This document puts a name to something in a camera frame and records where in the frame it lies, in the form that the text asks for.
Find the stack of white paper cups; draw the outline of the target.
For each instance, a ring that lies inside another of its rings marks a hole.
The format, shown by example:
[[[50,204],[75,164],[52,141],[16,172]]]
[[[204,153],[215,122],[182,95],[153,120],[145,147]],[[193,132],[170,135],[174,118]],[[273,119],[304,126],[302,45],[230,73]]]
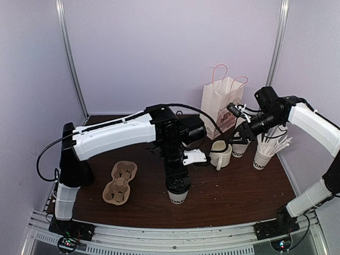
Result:
[[[239,117],[236,120],[236,124],[235,127],[238,127],[242,122],[244,121],[243,118]],[[249,143],[247,144],[233,144],[232,145],[232,156],[236,157],[236,158],[241,158],[246,149],[248,148]]]

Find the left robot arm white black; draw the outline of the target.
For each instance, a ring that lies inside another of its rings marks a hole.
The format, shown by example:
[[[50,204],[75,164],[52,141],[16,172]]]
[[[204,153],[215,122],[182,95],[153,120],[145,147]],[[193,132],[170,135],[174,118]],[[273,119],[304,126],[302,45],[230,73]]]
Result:
[[[149,106],[133,115],[90,126],[65,124],[55,203],[56,228],[65,236],[77,230],[76,223],[71,220],[77,192],[94,181],[87,160],[139,143],[154,143],[160,149],[169,197],[174,203],[182,203],[191,187],[187,166],[207,161],[200,149],[187,150],[185,146],[205,135],[205,125],[199,116],[179,118],[166,104]]]

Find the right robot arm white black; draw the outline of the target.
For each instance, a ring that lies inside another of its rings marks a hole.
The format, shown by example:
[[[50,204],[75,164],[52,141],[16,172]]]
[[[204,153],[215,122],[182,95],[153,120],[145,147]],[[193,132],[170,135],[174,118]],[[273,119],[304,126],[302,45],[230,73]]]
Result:
[[[261,112],[236,127],[228,144],[246,144],[275,126],[291,123],[318,141],[334,159],[320,181],[278,209],[272,229],[282,235],[298,216],[339,194],[339,127],[301,97],[279,97],[272,87],[262,87],[254,96]]]

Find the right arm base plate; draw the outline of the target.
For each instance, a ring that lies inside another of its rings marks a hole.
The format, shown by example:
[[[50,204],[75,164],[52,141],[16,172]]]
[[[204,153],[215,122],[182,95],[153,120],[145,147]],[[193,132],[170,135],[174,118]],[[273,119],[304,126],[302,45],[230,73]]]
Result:
[[[257,240],[273,239],[278,236],[289,235],[300,229],[297,221],[288,224],[280,224],[277,220],[256,222],[253,226]]]

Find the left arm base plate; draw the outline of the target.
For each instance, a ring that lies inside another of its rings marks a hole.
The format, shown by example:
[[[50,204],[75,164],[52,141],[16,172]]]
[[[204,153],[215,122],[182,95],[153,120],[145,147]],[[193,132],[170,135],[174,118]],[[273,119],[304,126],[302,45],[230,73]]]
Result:
[[[91,241],[95,226],[89,223],[73,220],[55,220],[50,223],[48,230],[52,233],[65,235],[77,240]]]

